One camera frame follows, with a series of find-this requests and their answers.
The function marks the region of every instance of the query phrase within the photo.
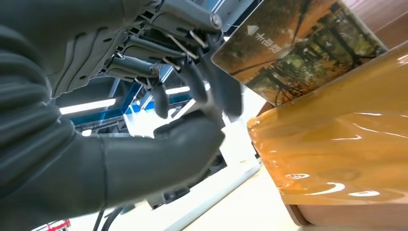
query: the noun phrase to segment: black glove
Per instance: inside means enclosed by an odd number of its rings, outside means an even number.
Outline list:
[[[168,139],[82,137],[50,104],[72,90],[62,83],[99,71],[150,3],[1,3],[1,230],[26,231],[164,190],[199,174],[216,153],[224,135],[204,117],[175,122]],[[89,67],[95,73],[84,72]]]

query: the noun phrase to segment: white floor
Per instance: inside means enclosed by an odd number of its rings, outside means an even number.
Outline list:
[[[147,202],[141,202],[126,216],[119,216],[111,231],[156,231],[166,223],[151,217]],[[72,220],[70,231],[90,231],[96,214]],[[262,165],[259,172],[201,215],[184,231],[370,231],[335,227],[296,226],[284,206],[278,189]]]

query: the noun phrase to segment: screw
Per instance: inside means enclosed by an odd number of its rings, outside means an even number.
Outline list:
[[[210,21],[211,21],[211,24],[213,25],[213,27],[215,28],[215,29],[221,29],[221,26],[222,26],[222,20],[221,20],[221,18],[219,17],[219,15],[218,14],[212,14],[211,16],[210,16]]]
[[[157,68],[157,66],[149,66],[149,71],[152,74],[158,74],[159,73],[159,69]]]
[[[116,57],[116,58],[118,58],[118,59],[124,59],[125,57],[121,54],[121,53],[119,53],[119,52],[116,52],[115,54],[114,54],[114,56]]]

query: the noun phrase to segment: orange plastic wrap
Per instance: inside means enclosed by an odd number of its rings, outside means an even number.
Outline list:
[[[248,129],[285,204],[408,203],[408,43]]]

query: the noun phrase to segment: robotic arm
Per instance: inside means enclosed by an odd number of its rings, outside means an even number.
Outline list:
[[[150,83],[155,91],[161,84],[154,65],[135,61],[137,57],[125,59],[117,54],[117,49],[127,46],[124,41],[130,41],[129,37],[132,41],[140,39],[129,30],[146,10],[170,13],[171,18],[191,25],[191,30],[197,26],[197,31],[208,38],[219,33],[220,28],[214,27],[214,22],[219,25],[217,17],[191,3],[185,0],[1,3],[2,230],[25,231],[52,220],[122,204],[183,183],[206,167],[224,135],[204,116],[188,115],[162,127],[160,131],[168,134],[167,139],[82,137],[69,121],[60,119],[59,109],[50,104],[52,97],[71,91],[74,86],[86,85],[103,68],[116,67],[138,81],[146,81],[146,85]],[[162,31],[180,39],[177,31]],[[183,69],[199,76],[191,55],[177,49],[166,50],[170,48],[163,43],[154,45],[164,49],[165,58],[172,59],[174,65],[183,65]],[[208,56],[214,49],[202,46],[197,49],[198,59],[207,67]],[[192,64],[192,71],[186,63]],[[210,71],[208,80],[216,99],[222,102],[220,106],[239,114],[241,102],[233,103],[240,98],[239,84],[225,85],[232,78],[219,70]],[[202,83],[197,80],[186,83],[192,90],[199,89]],[[153,96],[160,98],[163,94]],[[163,98],[155,100],[166,102]]]

